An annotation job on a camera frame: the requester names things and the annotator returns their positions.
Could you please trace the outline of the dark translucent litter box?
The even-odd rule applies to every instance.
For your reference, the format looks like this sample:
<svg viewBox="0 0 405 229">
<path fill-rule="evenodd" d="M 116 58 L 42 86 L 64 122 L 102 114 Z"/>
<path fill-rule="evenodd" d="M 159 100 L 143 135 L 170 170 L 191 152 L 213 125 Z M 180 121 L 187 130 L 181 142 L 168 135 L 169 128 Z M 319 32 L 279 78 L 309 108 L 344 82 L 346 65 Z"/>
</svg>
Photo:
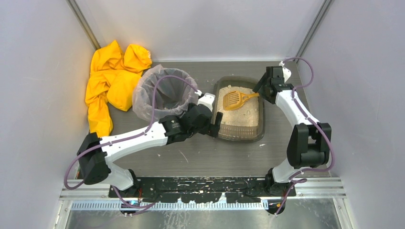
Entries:
<svg viewBox="0 0 405 229">
<path fill-rule="evenodd" d="M 247 100 L 242 107 L 226 111 L 223 108 L 225 94 L 239 91 L 252 94 L 257 79 L 244 76 L 224 76 L 214 85 L 215 102 L 213 114 L 223 114 L 218 138 L 228 141 L 254 142 L 263 138 L 265 133 L 265 108 L 260 97 Z"/>
</svg>

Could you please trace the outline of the translucent trash bag liner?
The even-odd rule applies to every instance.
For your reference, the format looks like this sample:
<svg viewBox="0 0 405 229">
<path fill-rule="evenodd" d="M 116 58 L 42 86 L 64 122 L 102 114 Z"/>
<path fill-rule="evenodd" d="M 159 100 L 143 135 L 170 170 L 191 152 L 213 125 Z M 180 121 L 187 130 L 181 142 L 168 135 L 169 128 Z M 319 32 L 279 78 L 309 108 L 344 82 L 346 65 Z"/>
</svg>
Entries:
<svg viewBox="0 0 405 229">
<path fill-rule="evenodd" d="M 198 95 L 196 81 L 186 72 L 176 68 L 165 68 L 157 65 L 148 69 L 132 95 L 132 110 L 146 121 L 154 121 L 167 115 L 181 115 L 189 103 L 196 104 Z"/>
</svg>

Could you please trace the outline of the orange plastic litter scoop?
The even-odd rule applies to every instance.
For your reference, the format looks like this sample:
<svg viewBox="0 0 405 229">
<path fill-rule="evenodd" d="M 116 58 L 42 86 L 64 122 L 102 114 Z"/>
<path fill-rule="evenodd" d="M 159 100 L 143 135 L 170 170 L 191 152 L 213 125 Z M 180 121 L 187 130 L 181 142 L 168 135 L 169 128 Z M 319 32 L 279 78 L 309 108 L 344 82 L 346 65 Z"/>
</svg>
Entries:
<svg viewBox="0 0 405 229">
<path fill-rule="evenodd" d="M 241 108 L 246 101 L 258 97 L 259 93 L 245 94 L 240 91 L 231 91 L 223 96 L 223 109 L 233 111 Z"/>
</svg>

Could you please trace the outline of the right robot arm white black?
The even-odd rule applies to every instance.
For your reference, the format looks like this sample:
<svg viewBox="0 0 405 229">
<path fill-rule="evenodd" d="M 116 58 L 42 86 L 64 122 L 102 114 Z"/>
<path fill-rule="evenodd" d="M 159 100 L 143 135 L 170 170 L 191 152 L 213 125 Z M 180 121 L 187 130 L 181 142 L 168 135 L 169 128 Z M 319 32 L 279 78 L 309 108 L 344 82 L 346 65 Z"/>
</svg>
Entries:
<svg viewBox="0 0 405 229">
<path fill-rule="evenodd" d="M 287 83 L 291 72 L 284 66 L 269 66 L 253 91 L 276 105 L 292 126 L 287 158 L 269 169 L 264 191 L 282 194 L 297 175 L 306 171 L 325 172 L 320 166 L 330 161 L 331 126 L 321 123 L 303 105 L 294 86 Z"/>
</svg>

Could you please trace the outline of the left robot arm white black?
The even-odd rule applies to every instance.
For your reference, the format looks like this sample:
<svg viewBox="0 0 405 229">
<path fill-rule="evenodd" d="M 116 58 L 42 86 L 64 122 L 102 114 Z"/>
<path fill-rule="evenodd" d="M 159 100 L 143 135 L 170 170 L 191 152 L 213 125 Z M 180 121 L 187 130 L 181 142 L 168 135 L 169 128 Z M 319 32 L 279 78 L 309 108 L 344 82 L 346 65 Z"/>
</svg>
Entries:
<svg viewBox="0 0 405 229">
<path fill-rule="evenodd" d="M 168 115 L 142 129 L 103 138 L 88 134 L 77 153 L 83 183 L 109 184 L 120 191 L 137 188 L 135 173 L 117 166 L 116 160 L 148 148 L 183 142 L 195 134 L 216 138 L 223 113 L 216 113 L 214 123 L 212 117 L 207 106 L 190 104 L 182 115 Z"/>
</svg>

